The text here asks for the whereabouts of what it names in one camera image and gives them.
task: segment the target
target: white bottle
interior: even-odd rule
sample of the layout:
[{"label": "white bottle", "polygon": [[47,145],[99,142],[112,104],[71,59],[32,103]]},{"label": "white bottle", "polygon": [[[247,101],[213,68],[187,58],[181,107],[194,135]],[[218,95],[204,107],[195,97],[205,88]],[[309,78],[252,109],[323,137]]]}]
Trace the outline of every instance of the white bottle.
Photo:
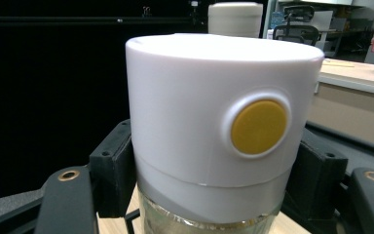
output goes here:
[{"label": "white bottle", "polygon": [[191,220],[232,223],[281,204],[323,52],[209,34],[126,45],[138,186]]}]

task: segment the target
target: white lid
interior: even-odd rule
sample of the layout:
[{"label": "white lid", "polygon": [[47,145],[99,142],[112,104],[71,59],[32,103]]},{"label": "white lid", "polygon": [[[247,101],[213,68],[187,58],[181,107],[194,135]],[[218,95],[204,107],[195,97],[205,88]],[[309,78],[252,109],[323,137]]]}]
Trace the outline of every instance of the white lid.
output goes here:
[{"label": "white lid", "polygon": [[212,34],[145,36],[130,39],[127,46],[152,55],[184,59],[266,62],[323,57],[320,49],[303,44]]},{"label": "white lid", "polygon": [[225,2],[208,6],[208,16],[262,16],[263,5],[254,2]]}]

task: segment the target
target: desk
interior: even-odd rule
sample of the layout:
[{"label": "desk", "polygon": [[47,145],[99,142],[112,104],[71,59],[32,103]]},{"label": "desk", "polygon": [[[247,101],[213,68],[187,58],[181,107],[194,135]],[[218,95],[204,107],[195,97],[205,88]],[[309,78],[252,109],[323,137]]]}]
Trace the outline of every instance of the desk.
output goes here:
[{"label": "desk", "polygon": [[[138,193],[135,188],[132,194],[131,203],[128,209],[128,213],[138,209]],[[132,222],[135,234],[141,234],[141,222],[140,218]],[[128,234],[125,222],[122,218],[99,218],[98,219],[99,233],[100,234]],[[270,234],[307,234],[309,233],[299,224],[294,222],[288,216],[283,213],[275,218],[273,222]]]},{"label": "desk", "polygon": [[374,144],[374,65],[326,59],[308,120]]}]

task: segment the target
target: white container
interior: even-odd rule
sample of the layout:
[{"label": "white container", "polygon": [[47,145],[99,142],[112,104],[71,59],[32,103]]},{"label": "white container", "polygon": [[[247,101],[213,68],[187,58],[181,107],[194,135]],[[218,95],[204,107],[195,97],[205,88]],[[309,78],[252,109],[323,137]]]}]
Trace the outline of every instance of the white container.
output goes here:
[{"label": "white container", "polygon": [[226,2],[208,6],[208,33],[259,37],[263,5],[254,2]]},{"label": "white container", "polygon": [[323,52],[210,34],[126,44],[138,186],[167,211],[231,223],[281,204]]}]

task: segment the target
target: clear glass base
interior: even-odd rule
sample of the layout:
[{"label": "clear glass base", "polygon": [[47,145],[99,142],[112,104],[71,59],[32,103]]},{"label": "clear glass base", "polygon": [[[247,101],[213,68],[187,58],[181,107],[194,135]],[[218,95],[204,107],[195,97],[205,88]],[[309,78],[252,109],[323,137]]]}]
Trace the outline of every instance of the clear glass base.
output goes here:
[{"label": "clear glass base", "polygon": [[141,223],[144,234],[265,234],[269,233],[281,204],[269,214],[235,223],[205,223],[172,214],[139,191]]}]

